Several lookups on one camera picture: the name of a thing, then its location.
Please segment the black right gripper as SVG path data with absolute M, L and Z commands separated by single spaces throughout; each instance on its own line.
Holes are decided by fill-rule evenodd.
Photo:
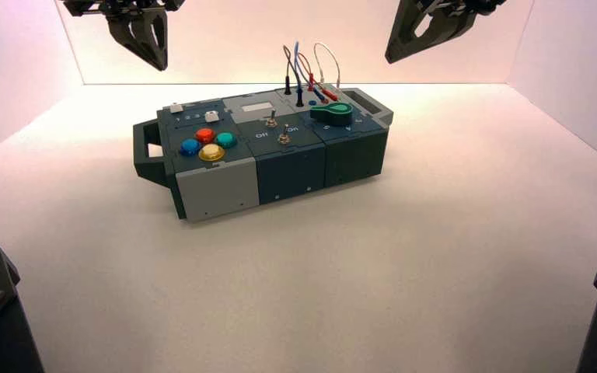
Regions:
M 395 63 L 460 37 L 472 27 L 477 14 L 490 15 L 504 3 L 506 0 L 401 0 L 385 58 L 389 63 Z M 446 15 L 461 15 L 449 17 L 443 12 L 433 12 L 436 9 L 442 9 Z M 430 13 L 427 30 L 418 35 L 417 27 Z

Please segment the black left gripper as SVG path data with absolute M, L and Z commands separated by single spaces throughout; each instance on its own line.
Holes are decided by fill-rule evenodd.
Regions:
M 167 12 L 177 11 L 184 0 L 65 0 L 72 16 L 107 17 L 111 36 L 123 47 L 159 71 L 168 65 Z

